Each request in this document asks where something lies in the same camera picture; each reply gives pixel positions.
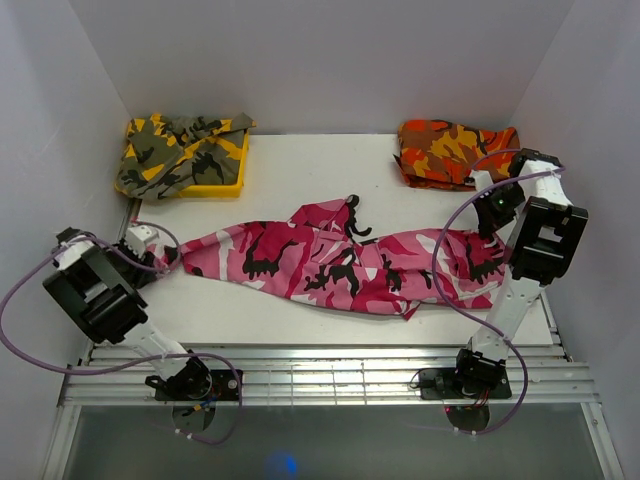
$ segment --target white wall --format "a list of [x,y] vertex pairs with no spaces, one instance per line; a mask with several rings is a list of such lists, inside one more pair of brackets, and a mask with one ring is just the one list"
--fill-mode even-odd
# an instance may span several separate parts
[[[66,0],[0,0],[0,44],[4,294],[60,229],[114,238],[124,202],[112,181],[128,115]],[[9,304],[7,334],[41,359],[75,363],[81,335],[43,277]],[[61,382],[0,348],[0,478],[38,478]]]
[[132,115],[502,127],[573,0],[70,0]]
[[513,118],[521,141],[567,165],[589,210],[566,278],[550,289],[562,338],[588,360],[627,478],[640,478],[640,4],[577,0]]

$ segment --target yellow camouflage cloth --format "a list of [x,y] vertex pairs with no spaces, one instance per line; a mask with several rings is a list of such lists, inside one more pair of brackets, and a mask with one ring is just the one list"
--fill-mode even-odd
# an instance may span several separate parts
[[244,136],[255,122],[244,113],[213,117],[134,118],[115,188],[128,197],[159,200],[190,185],[237,183]]
[[[407,185],[414,188],[473,190],[465,185],[474,162],[491,152],[520,148],[513,127],[499,132],[479,130],[444,120],[410,120],[398,128],[396,162]],[[509,177],[515,152],[488,157],[477,166],[494,182]]]

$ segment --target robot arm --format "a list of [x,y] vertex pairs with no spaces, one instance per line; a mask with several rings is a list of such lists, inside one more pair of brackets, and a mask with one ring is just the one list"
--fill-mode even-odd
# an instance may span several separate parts
[[[558,167],[556,157],[523,149],[514,157],[509,174],[518,177]],[[487,172],[472,176],[478,189],[491,184]],[[585,209],[571,204],[560,176],[554,174],[507,185],[474,202],[480,234],[487,236],[505,226],[522,204],[506,246],[504,281],[486,320],[508,339],[513,339],[540,293],[566,273],[588,219]],[[458,381],[466,391],[494,390],[499,382],[505,383],[508,354],[503,339],[481,326],[458,355]]]
[[[96,245],[91,234],[68,228],[58,235],[67,246],[54,264],[57,272],[43,285],[92,341],[108,341],[147,357],[188,353],[165,337],[148,319],[147,306],[137,290],[156,280],[156,274],[131,266],[111,250]],[[158,232],[147,226],[131,227],[114,245],[131,260],[152,267],[147,247]],[[156,389],[158,400],[198,400],[212,394],[212,372],[197,357],[163,358],[151,362],[157,375],[145,383]]]

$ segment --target yellow tray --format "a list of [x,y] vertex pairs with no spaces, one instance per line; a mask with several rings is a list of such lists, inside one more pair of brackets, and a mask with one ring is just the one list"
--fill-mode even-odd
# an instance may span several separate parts
[[238,181],[233,185],[191,185],[183,188],[174,197],[182,198],[203,198],[203,197],[239,197],[244,186],[244,167],[247,163],[247,153],[249,152],[249,130],[244,131],[244,142],[242,144],[242,156],[240,157],[240,168],[238,169]]

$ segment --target camouflage fabric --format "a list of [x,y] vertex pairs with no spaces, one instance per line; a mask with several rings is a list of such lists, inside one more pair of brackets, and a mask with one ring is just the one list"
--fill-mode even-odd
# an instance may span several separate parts
[[[444,120],[410,120],[398,128],[400,156],[395,157],[404,181],[414,188],[473,190],[464,179],[473,163],[488,153],[520,148],[518,132],[479,130]],[[478,165],[491,173],[493,181],[509,176],[515,153],[488,157]]]
[[[408,319],[423,303],[443,304],[433,282],[464,308],[490,308],[504,275],[497,236],[449,230],[432,270],[439,229],[400,232],[364,241],[357,195],[301,206],[288,221],[234,225],[180,246],[187,273],[239,283],[318,307]],[[154,245],[156,266],[177,251]]]
[[159,113],[135,118],[115,188],[128,197],[160,200],[190,185],[233,185],[246,130],[254,126],[244,113],[232,120]]

